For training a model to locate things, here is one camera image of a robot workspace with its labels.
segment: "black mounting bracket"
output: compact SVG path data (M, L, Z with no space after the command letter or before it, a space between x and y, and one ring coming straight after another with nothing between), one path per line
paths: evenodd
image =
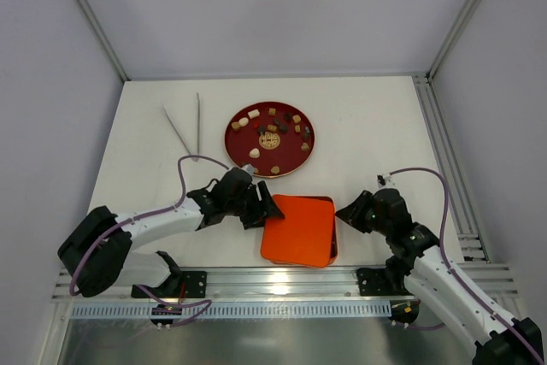
M394 295L411 295L404 288L393 286L385 268L357 269L357 285L362 297L392 297Z
M182 281L185 285L186 298L205 298L207 291L207 272L183 271Z

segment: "metal tweezers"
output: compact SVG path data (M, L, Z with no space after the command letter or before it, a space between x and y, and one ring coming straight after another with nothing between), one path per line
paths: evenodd
M201 154L201 101L199 99L199 93L196 93L196 97L197 97L197 154L200 155ZM182 134L181 132L179 131L179 129L174 125L173 123L173 120L171 119L171 117L169 116L169 113L167 111L167 109L165 108L165 105L163 105L162 103L162 108L163 108L163 114L167 117L168 121L169 121L169 124L171 125L171 127L173 128L174 132L177 133L177 136L179 136L179 140L180 142L182 143L182 145L184 145L186 151L188 151L188 154L191 155L191 151L190 149L188 148L188 144L186 144L186 141L184 140L184 138L182 137ZM198 158L192 158L192 160L194 162L197 162L197 160L199 160Z

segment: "cable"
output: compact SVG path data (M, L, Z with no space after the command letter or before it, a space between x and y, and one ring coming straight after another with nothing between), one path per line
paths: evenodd
M189 158L202 158L204 160L207 160L209 162L213 162L215 164L218 164L219 166L225 168L226 170L229 169L229 167L226 165L226 164L223 164L222 162L219 162L217 160L215 160L214 158L211 158L211 157L207 157L207 156L199 156L199 155L189 155L189 156L182 156L179 161L177 162L177 167L179 169L179 178L180 178L180 185L182 187L182 194L180 195L180 200L177 201L177 203L175 203L174 206L169 206L169 207L164 207L162 209L155 209L155 210L152 210L152 211L148 211L146 213L143 213L143 214L139 214L139 215L136 215L134 216L132 219L131 218L127 218L126 220L122 221L122 222L119 222L117 224L115 224L114 226L112 226L111 228L109 228L108 230L106 230L104 233L102 233L101 235L99 235L97 237L97 239L91 244L91 246L87 249L87 251L85 252L84 256L82 256L82 259L79 261L79 264L78 264L78 267L76 267L76 269L74 270L74 274L72 275L72 279L70 281L70 286L68 288L68 291L70 292L70 295L72 295L73 297L77 296L80 294L79 291L76 291L76 281L78 280L79 278L79 275L81 274L82 272L82 269L84 268L85 264L87 263L87 261L89 260L91 254L93 253L93 251L110 235L112 234L114 231L116 231L117 229L119 228L122 228L124 226L126 226L127 224L133 222L133 221L140 221L140 220L143 220L144 218L148 218L148 217L152 217L154 215L160 215L160 214L163 214L163 213L167 213L169 211L172 211L173 209L177 209L178 207L180 207L180 205L185 201L185 198L186 198L186 183L185 183L185 178L184 178L184 175L182 174L182 167L181 167L181 163L184 161L184 160L187 160Z
M526 341L524 339L524 337L522 337L522 335L520 335L513 328L513 326L511 324L509 324L504 318L502 318L502 316L500 316L494 309L492 309L491 306L488 303L483 301L483 299L481 297L479 297L471 289L471 287L467 284L467 282L450 265L450 261L449 261L447 255L446 255L446 249L444 247L444 231L445 231L445 228L446 228L446 218L448 216L448 205L449 205L450 190L449 190L449 187L448 187L448 183L446 182L444 177L440 173L438 173L434 170L431 170L430 168L423 168L423 167L401 168L399 170L395 170L395 171L390 172L390 175L396 175L396 174L400 174L400 173L407 173L409 171L423 171L423 172L426 172L426 173L433 174L433 175L437 176L437 178L440 180L441 184L443 185L444 206L443 206L443 217L441 219L441 230L440 230L440 234L439 234L439 243L440 243L439 248L441 250L441 257L443 258L444 265L446 265L449 272L452 275L454 275L454 278L463 287L463 289L465 289L469 293L469 295L471 295L471 297L473 297L473 299L478 304L480 304L480 306L482 306L486 310L486 312L488 312L496 320L500 321L500 323L502 323L502 325L504 327L506 327L522 343L522 345L524 345L524 347L530 352L530 354L533 356L533 358L536 360L536 362L539 365L544 365L543 359L541 359L541 356L537 353L536 350L533 349L533 347L530 345L530 343L528 343L528 341Z
M406 322L391 321L394 327L404 327L404 329L412 329L413 331L437 331L446 327L445 324L437 324L432 327L422 327L421 325L407 324Z
M123 226L129 224L130 222L132 221L140 221L140 220L143 220L144 218L148 218L148 217L151 217L151 216L154 216L154 215L160 215L160 214L163 214L163 213L167 213L169 211L172 211L173 209L177 209L178 207L180 207L180 205L182 205L182 203L185 201L185 198L186 198L186 183L185 183L185 178L184 178L184 175L182 174L182 167L181 167L181 163L184 161L184 160L187 160L189 158L202 158L204 160L207 160L207 161L210 161L210 162L213 162L215 164L218 164L219 166L225 168L226 170L229 169L229 167L222 163L222 162L219 162L217 160L215 160L214 158L211 158L211 157L207 157L207 156L201 156L201 155L189 155L189 156L182 156L178 161L177 161L177 168L179 170L179 178L180 178L180 185L181 185L181 188L182 188L182 193L180 195L180 200L177 201L177 203L174 205L174 206L171 206L171 207L164 207L162 209L156 209L156 210L153 210L153 211L149 211L149 212L146 212L146 213L143 213L143 214L140 214L140 215L136 215L135 217L133 217L132 219L131 218L128 218L122 222L119 222L117 224L115 224L114 226L112 226L111 228L109 228L108 230L106 230L104 233L102 233L94 242L93 244L91 244L91 246L89 247L89 249L85 252L84 256L82 257L82 259L80 260L79 264L78 264L78 267L76 267L76 269L74 270L74 274L72 276L72 279L70 281L70 287L68 288L69 289L69 292L70 292L70 295L72 295L73 297L77 296L80 294L79 291L76 291L75 287L76 287L76 281L78 280L78 277L79 275L81 274L82 272L82 269L83 267L85 266L85 264L87 263L87 261L89 260L91 254L93 253L93 251L111 234L113 233L114 231L116 231L117 229L119 228L122 228ZM210 187L211 184L213 184L213 182L217 182L218 183L218 180L217 179L212 179L208 184L207 184L207 187ZM148 291L144 286L141 286L141 285L136 285L136 287L138 289L140 289L140 291L142 291L146 296L148 296L149 298L155 300L156 302L158 302L159 304L161 305L164 305L164 306L167 306L167 307L173 307L173 308L177 308L177 309L180 309L180 312L179 311L169 311L169 310L162 310L162 309L153 309L152 310L152 314L154 314L154 312L162 312L162 311L167 311L169 313L177 313L178 315L182 315L182 309L187 309L187 308L193 308L193 307L198 307L198 306L201 306L201 305L205 305L205 307L203 307L202 309L200 309L198 312L196 312L196 314L188 317L188 318L185 318L184 320L182 321L178 321L178 322L175 322L173 325L171 325L169 328L175 328L175 327L182 327L186 324L189 324L190 322L193 322L194 320L196 320L196 318L198 318L201 314L203 314L210 306L211 304L213 303L210 299L204 299L202 301L199 301L197 303L187 303L187 304L173 304L173 303L168 303L167 301L163 301L162 299L156 297L154 294L152 294L150 291ZM89 341L87 339L87 337L84 335L82 337L82 339L80 340L80 342L78 343L76 349L74 350L73 354L71 355L71 359L69 361L69 363L73 363L74 359L75 359L75 355L76 355L76 352L79 350L82 342L86 342L87 344L91 344L92 346L94 346L95 348L99 348L99 349L114 349L114 348L117 348L119 347L120 345L122 344L125 344L127 342L130 342L130 341L133 341L134 339L144 335L145 333L147 333L148 331L151 331L151 330L154 330L154 329L159 329L159 328L156 328L156 327L151 327L151 328L145 328L144 330L141 330L139 331L138 333L134 334L133 336L131 336L130 338L128 339L124 339L123 341L121 341L120 343L118 344L108 344L108 345L96 345L96 344L93 344L91 341Z

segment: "orange box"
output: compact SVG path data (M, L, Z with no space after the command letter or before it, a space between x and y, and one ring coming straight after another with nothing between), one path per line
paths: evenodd
M334 204L329 197L274 195L284 220L268 219L261 255L274 263L324 268L338 256Z

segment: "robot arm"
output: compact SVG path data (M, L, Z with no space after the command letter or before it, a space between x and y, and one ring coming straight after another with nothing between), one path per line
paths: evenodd
M408 291L424 301L474 356L474 365L534 363L515 333L543 357L536 324L529 318L517 321L451 264L437 236L412 221L398 190L364 191L336 216L362 233L385 236L393 256L382 275L393 292Z
M227 215L239 217L244 229L263 227L267 218L284 218L266 184L261 181L254 185L251 173L249 167L233 168L212 189L190 191L179 207L161 213L153 210L115 215L106 206L98 207L76 227L57 255L74 275L91 245L109 229L129 220L102 241L85 261L76 280L79 291L84 297L94 297L114 284L144 284L157 290L158 297L169 297L182 281L178 265L165 252L145 255L132 251L174 233L189 233L219 224ZM138 290L133 288L132 295L139 297Z

